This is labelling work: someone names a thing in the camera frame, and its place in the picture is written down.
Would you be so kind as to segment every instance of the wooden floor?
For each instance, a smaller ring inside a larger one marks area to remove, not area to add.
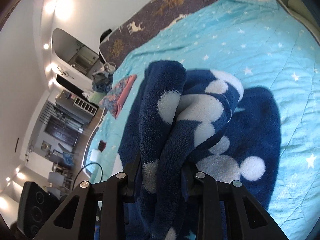
[[[87,146],[87,143],[90,139],[90,136],[93,132],[93,130],[96,128],[98,125],[101,117],[102,117],[103,109],[99,108],[97,113],[95,114],[94,118],[90,122],[90,124],[84,128],[84,131],[80,135],[80,138],[78,139],[76,146],[73,148],[74,154],[74,166],[72,168],[73,171],[73,179],[75,179],[75,176],[77,173],[81,170],[81,164],[82,164],[82,159],[84,156],[85,148]],[[82,171],[76,182],[75,182],[75,187],[81,183],[84,180],[88,180],[89,177]]]

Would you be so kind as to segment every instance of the brown patterned fabric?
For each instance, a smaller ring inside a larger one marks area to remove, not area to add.
[[[129,52],[155,37],[160,30],[187,14],[194,13],[217,0],[155,0],[145,5],[133,17],[116,29],[100,51],[108,62],[118,68]]]

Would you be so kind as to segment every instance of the dark brown door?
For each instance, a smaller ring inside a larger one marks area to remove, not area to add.
[[[70,146],[74,146],[76,144],[79,136],[77,131],[67,127],[65,123],[53,116],[50,117],[44,131]]]

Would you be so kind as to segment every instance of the green cushion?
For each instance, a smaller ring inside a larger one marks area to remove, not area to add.
[[[89,102],[98,105],[100,101],[105,97],[106,94],[107,93],[94,92],[91,96],[89,96],[88,100]]]

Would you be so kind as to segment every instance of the black speaker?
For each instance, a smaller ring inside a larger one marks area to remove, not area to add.
[[[35,182],[26,181],[19,203],[18,229],[33,239],[58,206],[57,198],[46,193]]]

